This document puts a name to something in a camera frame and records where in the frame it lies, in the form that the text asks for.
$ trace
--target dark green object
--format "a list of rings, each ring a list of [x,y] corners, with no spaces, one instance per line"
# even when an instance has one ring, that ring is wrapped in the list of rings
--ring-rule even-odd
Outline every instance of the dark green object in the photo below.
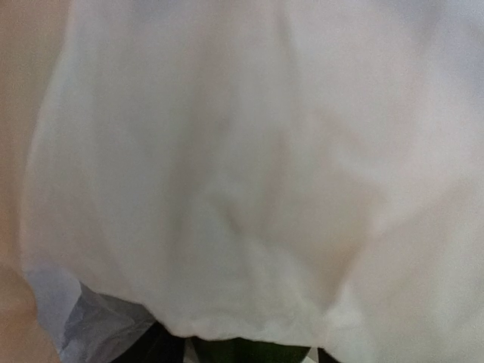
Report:
[[[241,338],[209,342],[193,338],[192,342],[200,363],[301,363],[309,352],[306,347]]]

